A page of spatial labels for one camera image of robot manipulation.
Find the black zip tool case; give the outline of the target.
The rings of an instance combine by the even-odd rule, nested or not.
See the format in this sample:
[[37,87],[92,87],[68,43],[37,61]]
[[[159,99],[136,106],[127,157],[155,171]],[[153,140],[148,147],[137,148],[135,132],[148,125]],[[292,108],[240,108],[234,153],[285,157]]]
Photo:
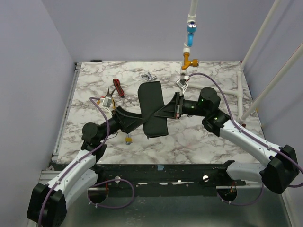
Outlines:
[[143,119],[143,132],[148,138],[168,135],[167,120],[165,117],[156,117],[154,114],[164,107],[160,81],[145,82],[138,88],[138,98]]

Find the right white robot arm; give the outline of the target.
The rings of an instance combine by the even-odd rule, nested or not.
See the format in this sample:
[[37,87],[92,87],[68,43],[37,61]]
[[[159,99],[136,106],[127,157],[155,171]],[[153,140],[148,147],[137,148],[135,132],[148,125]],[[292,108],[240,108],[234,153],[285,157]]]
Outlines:
[[202,125],[208,132],[234,143],[259,161],[252,165],[233,161],[218,173],[221,184],[249,180],[263,183],[272,192],[282,194],[299,174],[295,149],[273,144],[246,130],[219,109],[220,101],[217,92],[210,87],[200,91],[197,101],[185,100],[176,92],[173,99],[154,115],[172,119],[183,114],[202,116]]

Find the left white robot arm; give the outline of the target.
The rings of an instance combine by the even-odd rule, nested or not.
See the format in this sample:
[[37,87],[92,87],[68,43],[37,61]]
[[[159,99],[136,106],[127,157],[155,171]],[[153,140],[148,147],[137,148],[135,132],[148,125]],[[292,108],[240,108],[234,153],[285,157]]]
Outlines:
[[109,135],[118,130],[132,132],[145,122],[141,114],[118,107],[103,124],[86,123],[82,128],[83,144],[74,160],[47,184],[38,183],[33,188],[27,218],[43,227],[60,226],[76,196],[90,185],[99,187],[104,183],[105,175],[92,167],[104,155]]

